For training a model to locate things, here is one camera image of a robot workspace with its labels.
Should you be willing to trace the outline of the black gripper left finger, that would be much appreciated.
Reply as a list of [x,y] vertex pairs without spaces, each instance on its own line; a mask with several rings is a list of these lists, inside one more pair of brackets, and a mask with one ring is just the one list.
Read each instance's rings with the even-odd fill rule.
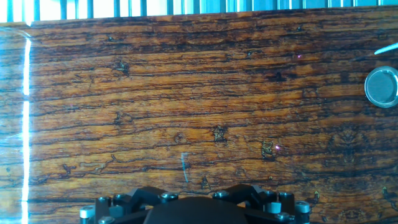
[[157,187],[141,187],[128,193],[101,196],[94,204],[80,208],[80,224],[95,223],[142,223],[148,211],[146,206],[154,207],[177,200],[179,194]]

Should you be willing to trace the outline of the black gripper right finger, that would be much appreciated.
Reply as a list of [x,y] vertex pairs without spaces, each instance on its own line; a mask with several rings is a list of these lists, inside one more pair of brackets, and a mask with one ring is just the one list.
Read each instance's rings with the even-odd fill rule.
[[213,193],[227,207],[227,217],[239,223],[310,224],[310,205],[293,193],[264,190],[258,185],[238,184]]

